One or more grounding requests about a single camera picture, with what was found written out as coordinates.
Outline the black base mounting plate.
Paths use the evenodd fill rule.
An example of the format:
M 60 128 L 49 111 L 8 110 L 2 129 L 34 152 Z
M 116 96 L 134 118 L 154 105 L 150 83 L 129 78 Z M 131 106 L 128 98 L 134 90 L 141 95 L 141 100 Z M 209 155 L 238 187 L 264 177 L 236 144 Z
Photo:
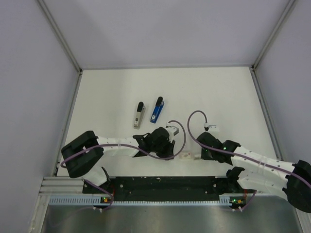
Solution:
M 222 194 L 246 193 L 237 182 L 214 176 L 113 177 L 100 188 L 115 201 L 209 201 Z

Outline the grey black stapler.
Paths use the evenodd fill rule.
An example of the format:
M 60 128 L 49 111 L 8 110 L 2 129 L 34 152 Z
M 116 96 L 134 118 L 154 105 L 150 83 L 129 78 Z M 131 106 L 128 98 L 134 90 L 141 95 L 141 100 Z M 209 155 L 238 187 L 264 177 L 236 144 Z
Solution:
M 134 129 L 139 129 L 144 117 L 144 113 L 145 113 L 145 105 L 144 102 L 139 102 L 138 106 L 137 106 L 137 110 L 135 113 L 135 117 L 134 117 L 134 123 L 133 123 L 133 127 Z

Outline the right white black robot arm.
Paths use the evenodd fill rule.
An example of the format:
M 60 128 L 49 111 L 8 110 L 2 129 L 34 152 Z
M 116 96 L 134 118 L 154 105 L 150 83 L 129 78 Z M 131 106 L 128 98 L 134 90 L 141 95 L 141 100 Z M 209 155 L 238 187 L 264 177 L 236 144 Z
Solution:
M 286 200 L 294 208 L 311 211 L 311 166 L 299 160 L 297 163 L 272 159 L 239 143 L 221 142 L 209 132 L 203 132 L 196 143 L 207 152 L 211 160 L 233 166 L 227 173 L 227 187 L 232 192 L 252 189 Z

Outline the white red staple box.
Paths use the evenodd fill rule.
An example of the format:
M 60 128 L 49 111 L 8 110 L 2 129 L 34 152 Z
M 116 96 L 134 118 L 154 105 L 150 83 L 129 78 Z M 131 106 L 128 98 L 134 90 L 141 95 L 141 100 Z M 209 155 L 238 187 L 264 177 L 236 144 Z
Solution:
M 183 152 L 179 154 L 179 159 L 180 160 L 192 160 L 193 155 L 189 152 Z

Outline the blue black stapler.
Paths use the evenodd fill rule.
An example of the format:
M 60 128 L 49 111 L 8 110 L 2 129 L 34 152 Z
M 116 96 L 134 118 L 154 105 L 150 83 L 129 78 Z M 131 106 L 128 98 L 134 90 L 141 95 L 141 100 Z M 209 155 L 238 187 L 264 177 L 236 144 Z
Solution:
M 164 99 L 163 97 L 158 97 L 156 103 L 155 103 L 155 107 L 154 107 L 154 110 L 152 112 L 152 115 L 151 115 L 151 118 L 150 118 L 150 122 L 153 123 L 153 124 L 156 124 L 161 112 L 162 112 L 162 109 L 164 107 Z

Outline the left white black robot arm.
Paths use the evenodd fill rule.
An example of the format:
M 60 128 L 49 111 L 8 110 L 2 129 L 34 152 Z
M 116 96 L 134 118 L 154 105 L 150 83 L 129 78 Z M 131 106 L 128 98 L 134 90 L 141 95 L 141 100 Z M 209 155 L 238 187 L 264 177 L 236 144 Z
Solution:
M 101 158 L 108 156 L 129 156 L 138 158 L 152 156 L 156 159 L 170 159 L 175 145 L 174 137 L 179 133 L 175 126 L 159 127 L 151 133 L 127 138 L 104 138 L 86 131 L 61 149 L 63 161 L 71 178 L 82 178 L 93 183 L 99 192 L 110 188 L 110 180 Z

